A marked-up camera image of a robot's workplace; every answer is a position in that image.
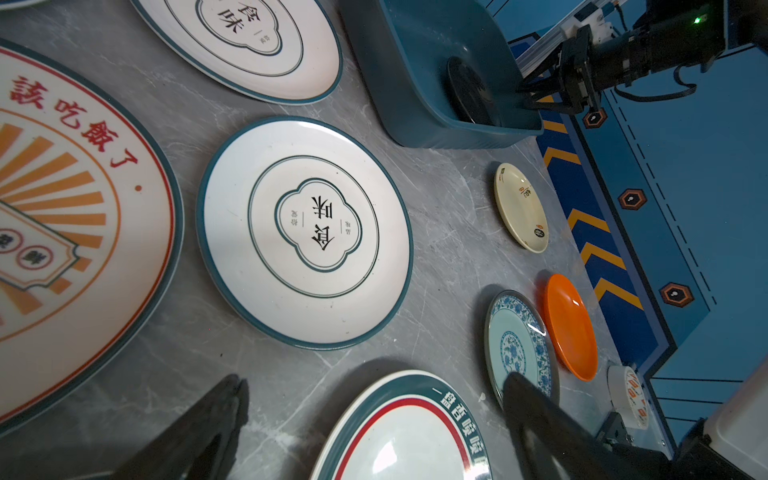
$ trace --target black cable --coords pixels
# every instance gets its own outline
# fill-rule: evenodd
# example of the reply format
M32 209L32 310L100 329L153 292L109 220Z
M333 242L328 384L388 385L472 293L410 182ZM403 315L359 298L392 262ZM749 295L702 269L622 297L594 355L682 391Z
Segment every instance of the black cable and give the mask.
M621 26L624 27L624 31L629 31L627 28L627 22L624 21L624 10L621 9L619 2L614 3L614 7L616 7L616 12L619 12L619 18L621 18Z
M642 101L642 102L648 102L648 101L664 101L664 100L674 100L675 98L682 98L687 97L688 95L692 95L696 92L696 84L687 84L682 79L680 79L680 69L683 67L683 65L678 65L677 68L674 69L674 80L677 82L678 85L682 85L684 87L688 87L687 90L678 91L673 94L664 94L664 95L651 95L650 97L640 97L638 95L632 95L629 92L619 90L618 87L614 87L614 91L617 95L620 97L626 98L627 100L632 101Z

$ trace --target ceramic plate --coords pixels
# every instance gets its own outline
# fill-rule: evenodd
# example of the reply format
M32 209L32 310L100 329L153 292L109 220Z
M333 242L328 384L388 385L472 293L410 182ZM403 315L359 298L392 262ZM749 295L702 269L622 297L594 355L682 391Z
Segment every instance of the ceramic plate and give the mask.
M648 404L640 379L628 366L608 367L608 392L624 425L631 429L648 429Z
M491 480L466 403L431 373L406 370L371 385L344 412L311 480Z
M549 228L544 208L531 182L515 165L498 166L495 194L504 225L515 240L533 253L546 250Z
M339 40L316 0L131 0L185 60L264 101L309 104L341 78Z
M485 317L485 362L499 405L504 382L520 372L553 402L558 403L558 367L547 329L536 309L520 293L505 290L488 307Z
M598 374L598 342L592 320L574 284L559 273L547 282L544 321L558 358L576 378L591 381Z
M173 171L102 90L0 40L0 432L103 366L163 295Z
M21 8L45 2L46 0L0 0L0 10L10 10L11 8Z
M197 197L197 237L234 309L294 346L338 349L378 332L406 294L406 206L342 131L301 117L235 134Z

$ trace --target yellow chevron stripe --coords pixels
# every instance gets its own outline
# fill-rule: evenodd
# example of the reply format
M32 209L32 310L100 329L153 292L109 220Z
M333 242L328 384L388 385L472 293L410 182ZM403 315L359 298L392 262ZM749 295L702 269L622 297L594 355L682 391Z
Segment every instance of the yellow chevron stripe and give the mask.
M557 121L544 120L544 128L546 130L559 131L562 134L568 133L568 130L565 130L565 125Z
M604 230L606 232L611 232L608 229L608 223L605 220L601 220L597 217L592 217L590 214L585 214L581 210L576 210L575 208L571 210L571 214L568 215L568 226L571 227L571 230L574 229L577 222L584 222L589 223L591 226L599 228L600 230Z
M635 305L640 310L643 309L643 305L640 303L640 299L637 298L637 296L632 295L618 285L614 285L605 278L601 278L598 284L594 287L594 294L598 296L598 302L603 298L603 295L605 295L606 292L613 293L625 302Z
M578 155L572 154L569 151L547 147L547 151L544 153L544 165L549 167L549 162L551 162L553 158L559 158L561 160L569 161L572 164L581 165L581 161L578 159Z
M584 265L587 264L587 262L589 261L589 258L592 257L593 255L595 255L596 257L600 257L606 262L610 262L623 270L627 269L627 266L624 265L624 261L621 259L621 257L614 255L611 252L607 252L606 250L603 250L600 247L596 247L595 245L592 245L589 242L585 243L584 248L581 249L581 259L584 261Z

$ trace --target red chinese text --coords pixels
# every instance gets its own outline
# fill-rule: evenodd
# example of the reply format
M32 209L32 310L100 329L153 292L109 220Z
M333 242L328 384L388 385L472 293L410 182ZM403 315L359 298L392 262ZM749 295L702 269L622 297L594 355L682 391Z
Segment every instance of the red chinese text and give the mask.
M92 145L98 146L99 151L104 151L104 144L111 142L119 135L107 128L106 121L100 121L97 124L91 124L91 129L81 134L86 137Z
M134 155L131 152L129 152L127 148L125 149L125 154L126 154L126 157L123 160L121 160L121 161L117 161L116 162L116 161L114 161L114 158L113 158L109 162L110 167L113 167L113 168L114 167L120 167L122 164L124 164L126 162L131 162L131 163L134 163L134 164L139 163L139 161L136 159L136 157L134 157Z
M83 107L78 105L76 101L73 101L72 103L68 103L66 101L63 101L59 99L58 103L56 104L56 111L65 115L62 115L59 120L61 120L62 124L70 127L70 128L80 128L80 121L77 117L80 112L86 111Z
M43 94L42 92L48 91L46 87L40 85L40 82L36 81L34 84L29 81L28 78L18 76L13 81L13 90L11 90L11 100L20 105L34 104L35 107L40 110L43 109Z

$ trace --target orange plate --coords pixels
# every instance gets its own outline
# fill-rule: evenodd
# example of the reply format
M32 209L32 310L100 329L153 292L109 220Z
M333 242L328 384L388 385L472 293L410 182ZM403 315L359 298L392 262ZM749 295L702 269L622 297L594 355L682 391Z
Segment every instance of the orange plate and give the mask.
M547 283L544 322L558 358L576 378L591 381L598 373L598 342L576 287L559 273Z

